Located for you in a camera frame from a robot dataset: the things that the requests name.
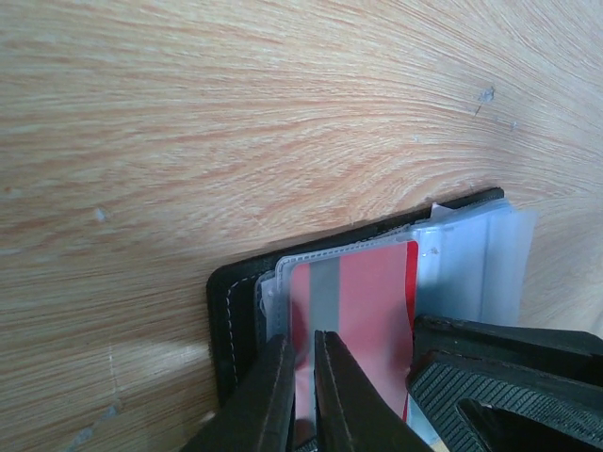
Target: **white stitching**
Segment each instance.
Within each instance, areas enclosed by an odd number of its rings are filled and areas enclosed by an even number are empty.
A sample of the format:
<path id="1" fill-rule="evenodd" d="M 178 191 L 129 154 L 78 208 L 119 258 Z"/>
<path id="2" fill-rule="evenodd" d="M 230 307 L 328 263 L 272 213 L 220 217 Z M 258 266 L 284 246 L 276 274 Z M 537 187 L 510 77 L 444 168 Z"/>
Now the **white stitching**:
<path id="1" fill-rule="evenodd" d="M 237 287 L 239 284 L 241 284 L 247 280 L 251 280 L 257 276 L 260 276 L 263 273 L 264 272 L 256 273 L 252 276 L 246 276 L 242 280 L 235 281 L 233 283 L 233 285 L 231 285 L 229 287 L 228 292 L 226 293 L 226 312 L 228 313 L 228 332 L 230 333 L 230 349 L 231 349 L 231 356 L 233 357 L 233 371 L 235 372 L 235 386 L 238 386 L 238 375 L 236 374 L 235 341 L 233 340 L 233 320 L 232 320 L 232 314 L 230 312 L 230 296 L 233 293 L 233 289 L 235 289 L 235 287 Z"/>

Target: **wooden surface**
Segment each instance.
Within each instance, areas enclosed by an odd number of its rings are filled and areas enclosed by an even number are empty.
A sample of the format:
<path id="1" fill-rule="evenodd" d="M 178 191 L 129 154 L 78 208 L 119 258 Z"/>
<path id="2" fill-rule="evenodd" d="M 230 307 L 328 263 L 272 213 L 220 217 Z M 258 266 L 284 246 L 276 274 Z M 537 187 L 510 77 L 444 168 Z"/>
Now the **wooden surface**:
<path id="1" fill-rule="evenodd" d="M 364 3 L 1 2 L 1 450 L 176 450 L 213 269 L 485 186 L 603 334 L 602 4 Z"/>

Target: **wood grain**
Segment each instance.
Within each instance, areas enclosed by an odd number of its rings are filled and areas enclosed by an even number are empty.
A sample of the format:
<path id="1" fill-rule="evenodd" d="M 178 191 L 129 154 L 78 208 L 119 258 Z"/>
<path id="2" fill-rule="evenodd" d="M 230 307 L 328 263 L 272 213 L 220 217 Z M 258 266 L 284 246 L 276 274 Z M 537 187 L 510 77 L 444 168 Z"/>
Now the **wood grain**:
<path id="1" fill-rule="evenodd" d="M 601 17 L 3 0 L 0 449 L 177 450 L 213 269 L 485 186 L 540 214 L 521 322 L 603 335 Z"/>

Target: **gray stripe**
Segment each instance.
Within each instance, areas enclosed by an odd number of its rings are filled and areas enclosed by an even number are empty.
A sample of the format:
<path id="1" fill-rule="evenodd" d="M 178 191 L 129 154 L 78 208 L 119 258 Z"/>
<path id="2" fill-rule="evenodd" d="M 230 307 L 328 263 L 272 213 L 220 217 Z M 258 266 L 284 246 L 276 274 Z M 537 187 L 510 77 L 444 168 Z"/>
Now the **gray stripe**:
<path id="1" fill-rule="evenodd" d="M 314 331 L 339 331 L 339 258 L 310 264 L 310 366 L 314 369 Z M 314 374 L 310 381 L 310 416 L 316 423 Z"/>

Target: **black wallet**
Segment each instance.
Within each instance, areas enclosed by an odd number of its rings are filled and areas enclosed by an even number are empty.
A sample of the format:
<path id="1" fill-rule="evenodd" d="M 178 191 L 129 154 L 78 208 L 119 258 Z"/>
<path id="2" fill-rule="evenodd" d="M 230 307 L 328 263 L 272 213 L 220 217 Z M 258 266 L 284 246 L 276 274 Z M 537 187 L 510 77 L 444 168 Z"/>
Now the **black wallet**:
<path id="1" fill-rule="evenodd" d="M 504 198 L 504 191 L 497 187 L 440 203 L 445 207 L 458 209 L 500 198 Z M 211 350 L 220 405 L 223 406 L 233 394 L 258 355 L 254 289 L 260 276 L 273 270 L 284 256 L 370 240 L 400 226 L 429 218 L 430 214 L 430 207 L 402 213 L 343 233 L 260 254 L 214 271 L 206 288 Z"/>

